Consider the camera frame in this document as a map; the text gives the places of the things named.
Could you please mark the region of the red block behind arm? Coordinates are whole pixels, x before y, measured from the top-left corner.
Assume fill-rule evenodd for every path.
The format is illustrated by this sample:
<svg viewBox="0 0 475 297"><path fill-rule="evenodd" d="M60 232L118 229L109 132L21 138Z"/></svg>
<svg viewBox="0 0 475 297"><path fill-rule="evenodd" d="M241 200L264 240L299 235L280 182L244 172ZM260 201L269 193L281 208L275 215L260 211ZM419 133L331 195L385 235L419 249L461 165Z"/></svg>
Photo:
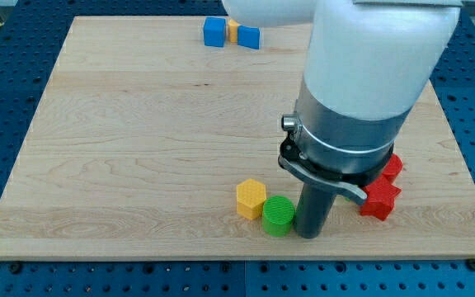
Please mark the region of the red block behind arm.
<svg viewBox="0 0 475 297"><path fill-rule="evenodd" d="M382 171L382 176L390 183L394 183L396 178L399 176L403 168L402 160L395 153L392 154L391 158L388 160L388 163Z"/></svg>

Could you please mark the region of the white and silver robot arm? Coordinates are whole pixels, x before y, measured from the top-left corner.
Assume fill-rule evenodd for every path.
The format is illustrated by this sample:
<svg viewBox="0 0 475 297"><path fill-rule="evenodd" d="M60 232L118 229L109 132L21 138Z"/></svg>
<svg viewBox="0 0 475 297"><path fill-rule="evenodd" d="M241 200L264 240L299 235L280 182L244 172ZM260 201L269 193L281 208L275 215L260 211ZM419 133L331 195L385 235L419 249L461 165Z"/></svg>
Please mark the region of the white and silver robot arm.
<svg viewBox="0 0 475 297"><path fill-rule="evenodd" d="M226 0L246 26L309 23L312 32L279 163L302 204L363 204L459 19L459 1Z"/></svg>

